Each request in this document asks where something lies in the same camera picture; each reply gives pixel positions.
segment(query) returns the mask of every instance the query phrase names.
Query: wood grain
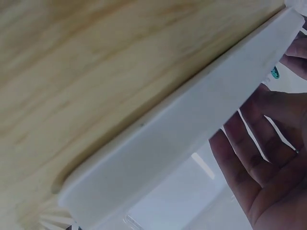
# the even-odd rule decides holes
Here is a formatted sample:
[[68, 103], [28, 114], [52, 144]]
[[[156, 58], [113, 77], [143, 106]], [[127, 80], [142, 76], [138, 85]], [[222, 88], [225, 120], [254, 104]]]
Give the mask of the wood grain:
[[72, 169], [282, 7], [1, 1], [1, 227], [38, 229]]

